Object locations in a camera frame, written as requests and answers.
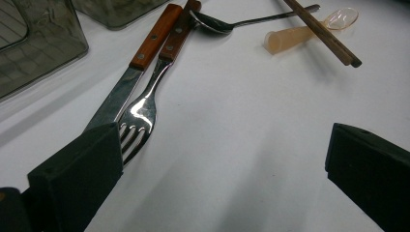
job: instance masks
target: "metal spoon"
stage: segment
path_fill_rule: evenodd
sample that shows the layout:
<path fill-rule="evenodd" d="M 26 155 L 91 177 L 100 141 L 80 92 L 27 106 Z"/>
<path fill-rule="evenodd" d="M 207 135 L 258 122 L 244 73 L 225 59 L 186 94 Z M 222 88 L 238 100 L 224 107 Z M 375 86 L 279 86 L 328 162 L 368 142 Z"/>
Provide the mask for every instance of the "metal spoon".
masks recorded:
<path fill-rule="evenodd" d="M 329 30 L 343 30 L 352 25 L 359 17 L 353 8 L 343 8 L 330 14 L 322 22 Z M 264 47 L 272 54 L 280 53 L 297 44 L 308 41 L 314 33 L 307 27 L 295 27 L 278 32 L 269 32 L 265 36 Z"/>
<path fill-rule="evenodd" d="M 305 9 L 313 13 L 313 12 L 317 12 L 319 8 L 320 6 L 315 4 L 315 5 L 308 6 Z M 272 16 L 267 16 L 267 17 L 240 21 L 240 22 L 236 22 L 232 24 L 220 21 L 216 18 L 207 16 L 205 14 L 201 14 L 199 12 L 190 11 L 190 15 L 192 15 L 192 17 L 195 18 L 195 20 L 199 22 L 200 25 L 204 26 L 205 28 L 209 30 L 212 30 L 217 33 L 229 34 L 232 32 L 233 28 L 238 27 L 238 26 L 244 26 L 244 25 L 253 24 L 257 22 L 264 22 L 264 21 L 270 21 L 270 20 L 290 17 L 290 16 L 296 15 L 296 13 L 289 12 L 289 13 L 284 13 L 284 14 L 277 14 L 277 15 L 272 15 Z"/>

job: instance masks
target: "gray plastic container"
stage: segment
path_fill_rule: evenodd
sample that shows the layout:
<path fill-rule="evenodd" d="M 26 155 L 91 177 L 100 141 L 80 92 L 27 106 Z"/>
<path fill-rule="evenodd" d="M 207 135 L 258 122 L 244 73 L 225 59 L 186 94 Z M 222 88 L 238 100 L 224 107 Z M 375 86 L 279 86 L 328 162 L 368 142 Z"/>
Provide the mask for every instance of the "gray plastic container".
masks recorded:
<path fill-rule="evenodd" d="M 110 30 L 120 30 L 168 0 L 73 0 L 75 8 Z"/>
<path fill-rule="evenodd" d="M 0 99 L 88 51 L 70 0 L 0 0 L 0 15 Z"/>

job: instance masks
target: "stainless steel fork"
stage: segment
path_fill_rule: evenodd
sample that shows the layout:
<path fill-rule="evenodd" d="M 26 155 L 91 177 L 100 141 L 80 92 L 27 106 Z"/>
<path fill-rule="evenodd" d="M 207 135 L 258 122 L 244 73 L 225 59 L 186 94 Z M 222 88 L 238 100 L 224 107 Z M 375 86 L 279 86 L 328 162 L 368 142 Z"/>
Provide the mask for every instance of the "stainless steel fork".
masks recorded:
<path fill-rule="evenodd" d="M 157 117 L 155 92 L 165 73 L 174 64 L 185 39 L 194 26 L 190 11 L 199 11 L 200 8 L 199 1 L 189 0 L 187 2 L 161 49 L 159 60 L 147 87 L 127 107 L 119 120 L 124 165 L 139 152 L 154 129 Z"/>

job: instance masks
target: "white surface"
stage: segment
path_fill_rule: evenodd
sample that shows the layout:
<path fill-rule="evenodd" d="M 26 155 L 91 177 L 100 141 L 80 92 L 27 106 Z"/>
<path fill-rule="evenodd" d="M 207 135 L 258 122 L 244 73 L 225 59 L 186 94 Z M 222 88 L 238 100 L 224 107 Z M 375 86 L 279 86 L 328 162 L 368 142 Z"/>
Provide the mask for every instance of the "white surface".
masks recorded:
<path fill-rule="evenodd" d="M 318 19 L 359 10 L 337 36 L 362 66 L 343 66 L 319 40 L 269 54 L 266 33 L 304 25 L 297 17 L 227 37 L 196 29 L 160 85 L 150 140 L 87 231 L 380 230 L 327 179 L 325 157 L 333 123 L 410 150 L 410 6 L 299 2 L 320 4 Z M 27 189 L 26 174 L 82 133 L 163 9 L 115 32 L 79 14 L 89 53 L 0 102 L 1 187 Z M 288 10 L 280 0 L 204 0 L 201 12 L 235 22 Z"/>

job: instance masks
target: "chopsticks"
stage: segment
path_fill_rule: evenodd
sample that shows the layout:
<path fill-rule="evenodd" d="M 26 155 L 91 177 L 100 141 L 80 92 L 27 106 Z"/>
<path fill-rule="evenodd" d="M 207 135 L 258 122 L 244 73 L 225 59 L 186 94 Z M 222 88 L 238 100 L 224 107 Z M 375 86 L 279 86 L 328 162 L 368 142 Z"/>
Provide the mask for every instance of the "chopsticks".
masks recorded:
<path fill-rule="evenodd" d="M 334 53 L 345 66 L 354 68 L 361 66 L 362 61 L 357 58 L 343 43 L 341 43 L 326 27 L 306 11 L 296 0 L 283 0 L 298 17 L 316 34 L 316 36 Z"/>

